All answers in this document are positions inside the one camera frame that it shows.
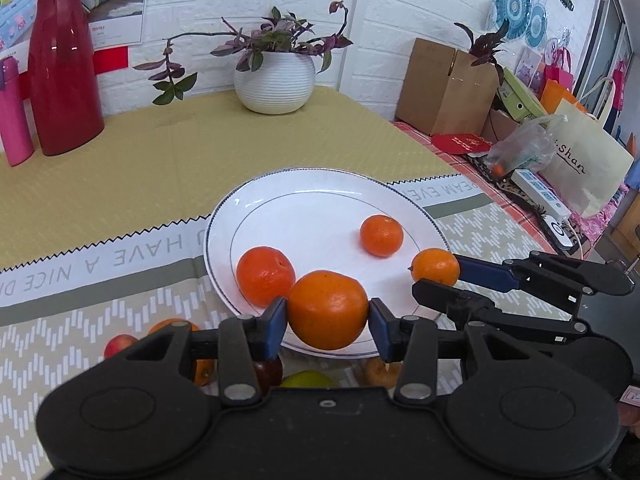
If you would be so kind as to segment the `dark red plum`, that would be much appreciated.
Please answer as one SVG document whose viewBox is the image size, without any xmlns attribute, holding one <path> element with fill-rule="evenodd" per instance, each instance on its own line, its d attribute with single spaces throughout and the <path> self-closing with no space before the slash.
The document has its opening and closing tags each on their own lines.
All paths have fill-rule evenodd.
<svg viewBox="0 0 640 480">
<path fill-rule="evenodd" d="M 271 360 L 253 363 L 258 384 L 262 393 L 281 385 L 283 380 L 283 365 L 280 356 Z"/>
</svg>

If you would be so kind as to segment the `small orange kumquat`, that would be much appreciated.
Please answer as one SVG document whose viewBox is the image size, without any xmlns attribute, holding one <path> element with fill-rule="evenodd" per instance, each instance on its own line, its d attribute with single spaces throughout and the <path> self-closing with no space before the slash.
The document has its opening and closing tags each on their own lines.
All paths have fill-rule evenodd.
<svg viewBox="0 0 640 480">
<path fill-rule="evenodd" d="M 454 286 L 460 278 L 460 264 L 458 259 L 445 249 L 427 248 L 412 259 L 409 272 L 415 282 L 429 280 Z"/>
</svg>

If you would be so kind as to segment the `large orange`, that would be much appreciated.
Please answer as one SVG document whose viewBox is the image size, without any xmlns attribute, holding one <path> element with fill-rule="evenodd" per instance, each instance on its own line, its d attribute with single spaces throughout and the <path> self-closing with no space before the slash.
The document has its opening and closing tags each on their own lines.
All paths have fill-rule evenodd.
<svg viewBox="0 0 640 480">
<path fill-rule="evenodd" d="M 366 327 L 369 298 L 362 285 L 329 270 L 302 276 L 286 297 L 286 316 L 294 334 L 319 350 L 352 344 Z"/>
</svg>

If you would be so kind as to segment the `brown longan fruit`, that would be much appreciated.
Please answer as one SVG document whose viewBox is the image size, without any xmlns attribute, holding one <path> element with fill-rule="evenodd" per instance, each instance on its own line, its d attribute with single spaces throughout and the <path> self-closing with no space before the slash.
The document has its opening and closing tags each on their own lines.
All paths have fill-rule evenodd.
<svg viewBox="0 0 640 480">
<path fill-rule="evenodd" d="M 401 363 L 386 363 L 377 356 L 364 363 L 363 382 L 367 386 L 390 390 L 396 387 L 401 371 Z"/>
</svg>

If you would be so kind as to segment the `green apple large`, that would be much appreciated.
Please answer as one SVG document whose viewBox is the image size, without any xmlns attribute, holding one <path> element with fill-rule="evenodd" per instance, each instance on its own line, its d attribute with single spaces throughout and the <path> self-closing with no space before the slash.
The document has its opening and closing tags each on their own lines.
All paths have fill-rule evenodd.
<svg viewBox="0 0 640 480">
<path fill-rule="evenodd" d="M 281 382 L 282 388 L 331 389 L 337 386 L 338 383 L 333 378 L 318 370 L 303 370 L 285 377 Z"/>
</svg>

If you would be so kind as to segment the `orange tangerine back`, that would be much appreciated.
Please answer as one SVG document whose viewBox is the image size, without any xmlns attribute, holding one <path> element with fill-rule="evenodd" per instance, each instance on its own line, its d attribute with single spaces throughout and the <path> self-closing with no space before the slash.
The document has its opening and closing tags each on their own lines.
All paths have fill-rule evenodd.
<svg viewBox="0 0 640 480">
<path fill-rule="evenodd" d="M 404 230 L 393 218 L 376 214 L 362 222 L 359 230 L 360 245 L 370 255 L 388 258 L 401 248 Z"/>
</svg>

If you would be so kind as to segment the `clear plastic bag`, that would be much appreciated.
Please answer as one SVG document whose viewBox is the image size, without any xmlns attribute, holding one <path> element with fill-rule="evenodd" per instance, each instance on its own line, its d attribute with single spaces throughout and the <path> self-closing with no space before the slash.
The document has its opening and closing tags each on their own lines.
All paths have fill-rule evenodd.
<svg viewBox="0 0 640 480">
<path fill-rule="evenodd" d="M 558 114 L 522 122 L 488 152 L 485 165 L 489 173 L 501 180 L 515 169 L 538 171 L 546 168 L 555 154 L 554 135 L 566 122 L 566 116 Z"/>
</svg>

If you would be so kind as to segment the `white round plate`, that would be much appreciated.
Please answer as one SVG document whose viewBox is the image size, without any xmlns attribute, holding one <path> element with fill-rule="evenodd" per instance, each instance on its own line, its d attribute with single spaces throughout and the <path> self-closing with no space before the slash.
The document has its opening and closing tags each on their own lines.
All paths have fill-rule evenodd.
<svg viewBox="0 0 640 480">
<path fill-rule="evenodd" d="M 388 258 L 360 245 L 361 223 L 385 214 L 400 223 L 404 242 Z M 236 264 L 248 250 L 268 246 L 290 260 L 296 275 L 329 270 L 357 280 L 393 315 L 437 320 L 411 292 L 409 266 L 426 248 L 447 249 L 432 217 L 391 186 L 350 172 L 293 168 L 249 180 L 214 209 L 204 234 L 207 273 L 221 301 L 235 314 L 258 315 L 236 282 Z"/>
</svg>

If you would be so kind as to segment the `green box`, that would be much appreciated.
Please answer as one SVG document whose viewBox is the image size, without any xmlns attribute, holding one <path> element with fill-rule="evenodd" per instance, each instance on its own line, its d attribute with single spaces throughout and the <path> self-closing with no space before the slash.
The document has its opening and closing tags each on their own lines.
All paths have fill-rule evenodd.
<svg viewBox="0 0 640 480">
<path fill-rule="evenodd" d="M 541 102 L 508 68 L 503 70 L 503 81 L 498 87 L 498 96 L 516 122 L 534 119 L 547 114 Z"/>
</svg>

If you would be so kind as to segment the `pink gift bag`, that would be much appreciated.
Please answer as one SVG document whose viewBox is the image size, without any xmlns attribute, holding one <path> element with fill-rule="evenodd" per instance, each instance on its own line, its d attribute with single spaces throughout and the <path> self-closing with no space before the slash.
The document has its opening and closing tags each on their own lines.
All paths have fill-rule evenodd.
<svg viewBox="0 0 640 480">
<path fill-rule="evenodd" d="M 567 48 L 556 49 L 544 69 L 544 80 L 553 80 L 566 90 L 573 89 L 572 57 Z"/>
</svg>

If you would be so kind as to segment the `brown cardboard box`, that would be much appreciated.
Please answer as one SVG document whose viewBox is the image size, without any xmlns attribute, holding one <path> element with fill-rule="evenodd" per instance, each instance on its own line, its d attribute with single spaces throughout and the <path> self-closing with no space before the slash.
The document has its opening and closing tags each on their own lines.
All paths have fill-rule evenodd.
<svg viewBox="0 0 640 480">
<path fill-rule="evenodd" d="M 414 40 L 395 118 L 427 136 L 482 132 L 498 88 L 491 64 L 426 39 Z"/>
</svg>

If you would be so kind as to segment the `white ribbed plant pot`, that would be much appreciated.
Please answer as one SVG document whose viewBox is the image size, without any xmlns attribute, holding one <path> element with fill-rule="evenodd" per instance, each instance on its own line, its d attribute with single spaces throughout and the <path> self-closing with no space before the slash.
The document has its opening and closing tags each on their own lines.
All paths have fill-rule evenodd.
<svg viewBox="0 0 640 480">
<path fill-rule="evenodd" d="M 263 115 L 296 112 L 310 99 L 316 85 L 316 68 L 310 56 L 265 52 L 256 72 L 234 72 L 234 90 L 241 103 Z"/>
</svg>

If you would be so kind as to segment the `red thermos jug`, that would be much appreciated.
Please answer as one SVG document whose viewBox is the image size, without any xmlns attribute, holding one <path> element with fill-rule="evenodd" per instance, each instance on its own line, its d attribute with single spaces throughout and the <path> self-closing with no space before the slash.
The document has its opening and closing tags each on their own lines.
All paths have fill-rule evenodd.
<svg viewBox="0 0 640 480">
<path fill-rule="evenodd" d="M 28 76 L 43 154 L 73 151 L 102 132 L 93 45 L 80 0 L 38 0 Z"/>
</svg>

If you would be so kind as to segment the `pink water bottle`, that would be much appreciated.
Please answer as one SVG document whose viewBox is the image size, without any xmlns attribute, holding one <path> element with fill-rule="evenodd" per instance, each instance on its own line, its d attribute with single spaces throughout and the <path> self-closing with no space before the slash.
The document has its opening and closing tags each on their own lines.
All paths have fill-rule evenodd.
<svg viewBox="0 0 640 480">
<path fill-rule="evenodd" d="M 13 56 L 1 60 L 1 142 L 6 161 L 15 167 L 34 154 L 20 89 L 20 72 Z"/>
</svg>

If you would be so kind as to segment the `blue round wall fan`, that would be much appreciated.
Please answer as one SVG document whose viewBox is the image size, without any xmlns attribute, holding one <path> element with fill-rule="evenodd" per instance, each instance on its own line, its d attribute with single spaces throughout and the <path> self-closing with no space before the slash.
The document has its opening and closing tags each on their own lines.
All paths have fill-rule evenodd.
<svg viewBox="0 0 640 480">
<path fill-rule="evenodd" d="M 532 17 L 533 0 L 494 0 L 492 2 L 492 20 L 497 28 L 509 23 L 504 39 L 517 40 L 524 36 Z"/>
</svg>

